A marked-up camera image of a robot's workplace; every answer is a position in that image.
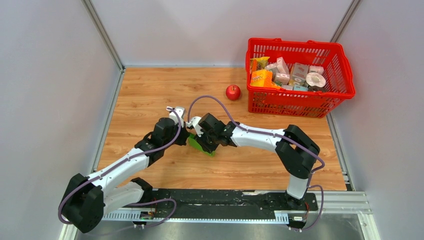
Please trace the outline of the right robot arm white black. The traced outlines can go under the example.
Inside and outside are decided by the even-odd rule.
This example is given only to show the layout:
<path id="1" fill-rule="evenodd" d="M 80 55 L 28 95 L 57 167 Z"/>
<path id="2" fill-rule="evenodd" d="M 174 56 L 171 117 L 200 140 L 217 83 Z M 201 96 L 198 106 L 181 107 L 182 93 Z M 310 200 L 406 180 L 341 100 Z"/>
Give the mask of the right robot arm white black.
<path id="1" fill-rule="evenodd" d="M 296 210 L 305 203 L 320 148 L 298 126 L 290 124 L 286 129 L 265 129 L 233 121 L 225 124 L 210 113 L 192 117 L 187 126 L 195 129 L 194 139 L 207 153 L 213 153 L 219 145 L 253 147 L 275 153 L 289 173 L 284 194 L 286 205 Z"/>

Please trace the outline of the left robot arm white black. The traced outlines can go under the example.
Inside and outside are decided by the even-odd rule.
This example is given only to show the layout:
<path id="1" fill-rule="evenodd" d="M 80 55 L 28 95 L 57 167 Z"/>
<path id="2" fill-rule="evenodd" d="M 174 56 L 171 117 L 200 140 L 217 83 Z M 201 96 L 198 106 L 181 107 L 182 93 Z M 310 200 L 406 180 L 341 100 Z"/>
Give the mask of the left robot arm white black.
<path id="1" fill-rule="evenodd" d="M 172 145 L 184 146 L 189 132 L 183 117 L 175 112 L 163 117 L 128 153 L 111 165 L 84 176 L 74 175 L 58 206 L 58 219 L 87 234 L 104 215 L 122 207 L 155 207 L 153 187 L 141 178 L 119 186 L 133 174 L 150 167 Z"/>

